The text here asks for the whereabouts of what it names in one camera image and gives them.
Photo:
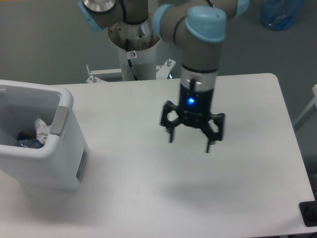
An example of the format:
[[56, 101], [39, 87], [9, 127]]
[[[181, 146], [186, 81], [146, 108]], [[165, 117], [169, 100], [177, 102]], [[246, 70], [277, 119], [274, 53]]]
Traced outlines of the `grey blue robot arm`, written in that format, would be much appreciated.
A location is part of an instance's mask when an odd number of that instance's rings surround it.
[[208, 145], [223, 139], [225, 114], [211, 113], [226, 24], [249, 7], [247, 0], [190, 0], [163, 4], [153, 15], [146, 0], [81, 0], [93, 31], [106, 29], [117, 47], [125, 81], [156, 79], [154, 48], [160, 40], [183, 52], [179, 103], [167, 101], [160, 124], [170, 136], [183, 124], [200, 129]]

